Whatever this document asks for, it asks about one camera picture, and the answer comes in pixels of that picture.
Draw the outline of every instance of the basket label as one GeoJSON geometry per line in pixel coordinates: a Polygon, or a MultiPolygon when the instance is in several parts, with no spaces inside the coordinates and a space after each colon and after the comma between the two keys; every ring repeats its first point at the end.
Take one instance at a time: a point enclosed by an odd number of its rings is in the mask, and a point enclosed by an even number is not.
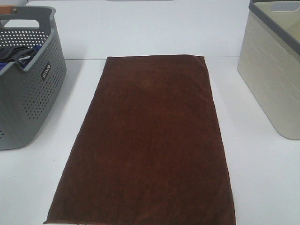
{"type": "Polygon", "coordinates": [[[50,62],[47,62],[47,65],[46,65],[45,69],[43,70],[43,72],[41,74],[41,77],[42,77],[43,81],[45,81],[45,79],[47,78],[50,70],[51,70],[50,62]]]}

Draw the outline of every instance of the gray laundry basket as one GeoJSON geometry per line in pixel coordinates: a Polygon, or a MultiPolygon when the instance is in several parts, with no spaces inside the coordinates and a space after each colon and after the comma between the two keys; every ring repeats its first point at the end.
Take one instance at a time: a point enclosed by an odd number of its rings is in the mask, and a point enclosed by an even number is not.
{"type": "Polygon", "coordinates": [[[45,121],[66,74],[51,7],[10,7],[0,20],[36,20],[39,28],[0,25],[0,47],[42,45],[25,69],[10,62],[0,71],[0,150],[28,144],[45,121]]]}

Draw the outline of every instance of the beige storage bin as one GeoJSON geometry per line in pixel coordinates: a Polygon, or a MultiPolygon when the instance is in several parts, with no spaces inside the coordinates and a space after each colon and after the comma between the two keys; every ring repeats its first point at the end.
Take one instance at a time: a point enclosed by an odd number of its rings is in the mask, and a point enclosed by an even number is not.
{"type": "Polygon", "coordinates": [[[300,139],[300,1],[252,0],[238,71],[274,128],[300,139]]]}

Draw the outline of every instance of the white table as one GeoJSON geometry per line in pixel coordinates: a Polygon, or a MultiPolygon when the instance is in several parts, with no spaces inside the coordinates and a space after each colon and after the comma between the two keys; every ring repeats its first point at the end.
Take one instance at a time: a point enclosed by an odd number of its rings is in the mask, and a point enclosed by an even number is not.
{"type": "Polygon", "coordinates": [[[101,59],[189,53],[210,56],[205,60],[237,224],[299,225],[300,141],[285,139],[275,131],[236,70],[247,4],[241,0],[30,2],[55,7],[65,57],[88,60],[66,61],[67,76],[61,92],[35,140],[21,149],[0,151],[0,224],[41,225],[45,221],[101,77],[105,64],[101,59]],[[78,14],[64,18],[65,11],[78,14]],[[151,15],[155,21],[148,19],[151,15]],[[207,15],[211,18],[205,24],[207,15]],[[233,16],[238,22],[223,27],[233,16]],[[135,36],[137,31],[141,39],[135,36]]]}

